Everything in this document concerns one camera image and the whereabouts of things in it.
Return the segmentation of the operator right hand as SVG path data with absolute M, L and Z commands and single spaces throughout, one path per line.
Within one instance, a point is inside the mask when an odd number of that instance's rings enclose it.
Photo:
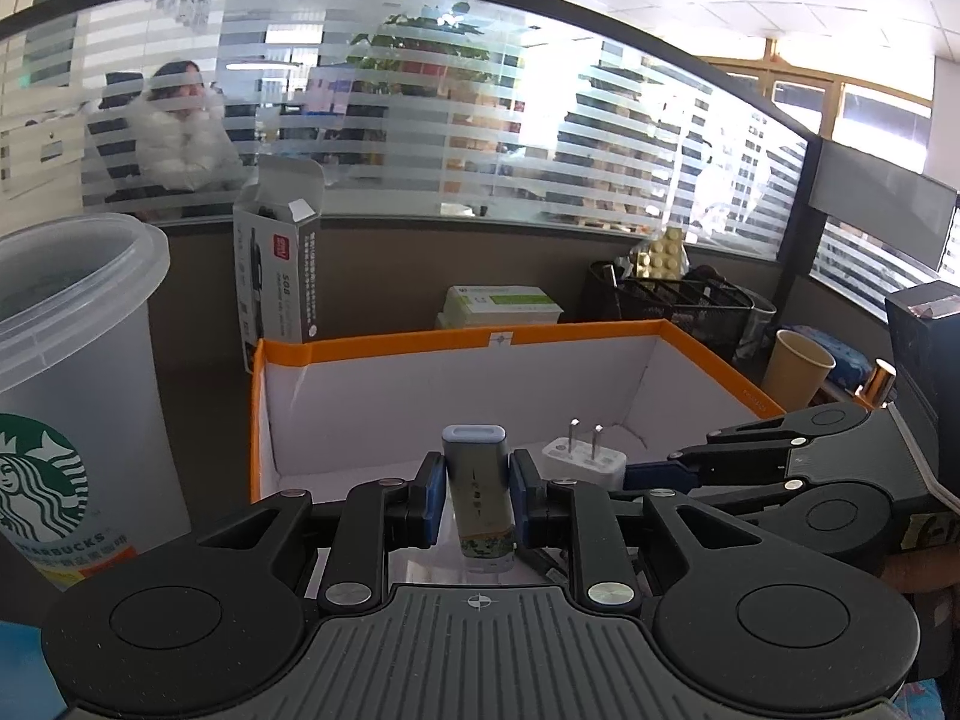
M 958 546 L 949 544 L 935 550 L 889 557 L 880 578 L 905 595 L 953 589 L 960 583 Z

